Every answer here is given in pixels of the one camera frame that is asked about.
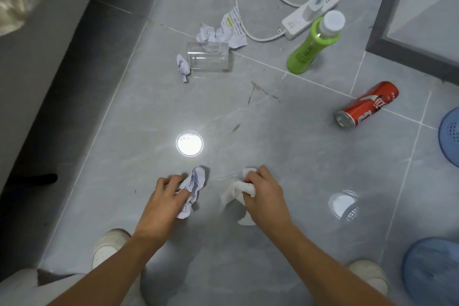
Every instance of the red can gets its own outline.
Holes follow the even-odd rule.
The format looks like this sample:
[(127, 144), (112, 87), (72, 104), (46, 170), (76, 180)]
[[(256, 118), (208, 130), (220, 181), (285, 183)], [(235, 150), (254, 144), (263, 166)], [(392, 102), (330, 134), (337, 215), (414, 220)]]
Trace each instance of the red can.
[(335, 113), (335, 120), (341, 127), (350, 128), (377, 113), (399, 96), (399, 89), (389, 81), (378, 83), (363, 96)]

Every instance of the crumpled tissue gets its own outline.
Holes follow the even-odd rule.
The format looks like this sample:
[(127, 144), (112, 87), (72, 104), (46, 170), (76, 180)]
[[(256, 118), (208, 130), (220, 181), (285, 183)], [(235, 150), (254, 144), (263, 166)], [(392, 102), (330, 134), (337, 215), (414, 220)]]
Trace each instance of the crumpled tissue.
[(227, 42), (229, 48), (239, 48), (247, 45), (246, 33), (240, 25), (237, 7), (223, 16), (220, 28), (201, 23), (201, 30), (196, 36), (198, 42)]
[(179, 66), (179, 72), (182, 75), (183, 83), (187, 83), (187, 76), (190, 75), (190, 65), (181, 55), (177, 55), (177, 65)]
[(198, 199), (198, 192), (204, 187), (206, 181), (206, 172), (201, 167), (195, 167), (188, 177), (182, 181), (178, 192), (181, 189), (187, 189), (191, 192), (188, 201), (183, 205), (181, 212), (177, 215), (178, 219), (188, 218), (191, 214), (191, 205)]
[[(247, 174), (249, 174), (250, 171), (256, 172), (257, 170), (255, 168), (245, 168), (242, 171), (242, 175), (244, 179), (246, 178)], [(219, 212), (223, 212), (225, 209), (226, 205), (230, 203), (233, 199), (238, 200), (241, 202), (244, 206), (246, 205), (244, 201), (244, 195), (242, 193), (248, 193), (250, 197), (254, 198), (255, 197), (255, 187), (253, 184), (249, 183), (244, 183), (244, 181), (235, 181), (221, 196), (221, 202), (220, 202), (220, 210)], [(250, 216), (249, 212), (246, 212), (246, 215), (237, 222), (239, 225), (244, 225), (244, 226), (252, 226), (255, 225), (254, 221), (252, 220), (252, 217)]]

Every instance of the right hand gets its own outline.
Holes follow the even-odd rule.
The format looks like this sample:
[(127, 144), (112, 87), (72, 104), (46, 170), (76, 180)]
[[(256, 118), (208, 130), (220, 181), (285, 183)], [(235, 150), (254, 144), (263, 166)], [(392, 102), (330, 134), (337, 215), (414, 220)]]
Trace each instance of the right hand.
[(282, 187), (265, 166), (249, 172), (244, 180), (255, 186), (255, 197), (243, 193), (252, 220), (267, 236), (291, 224), (290, 212)]

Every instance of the white power strip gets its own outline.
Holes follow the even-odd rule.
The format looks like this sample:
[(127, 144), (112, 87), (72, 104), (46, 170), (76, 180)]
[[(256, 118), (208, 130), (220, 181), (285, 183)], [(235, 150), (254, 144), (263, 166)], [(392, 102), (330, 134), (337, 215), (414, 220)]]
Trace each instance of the white power strip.
[(310, 0), (297, 9), (294, 13), (284, 18), (281, 30), (285, 31), (285, 37), (293, 40), (303, 30), (310, 27), (314, 21), (336, 7), (339, 0), (322, 0), (320, 4), (316, 0)]

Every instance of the clear plastic cup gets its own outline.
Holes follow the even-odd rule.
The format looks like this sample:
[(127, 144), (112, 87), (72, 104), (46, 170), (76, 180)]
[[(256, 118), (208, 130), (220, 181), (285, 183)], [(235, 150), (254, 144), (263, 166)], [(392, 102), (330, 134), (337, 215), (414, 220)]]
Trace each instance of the clear plastic cup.
[(190, 69), (228, 70), (229, 50), (227, 42), (188, 42), (186, 53)]

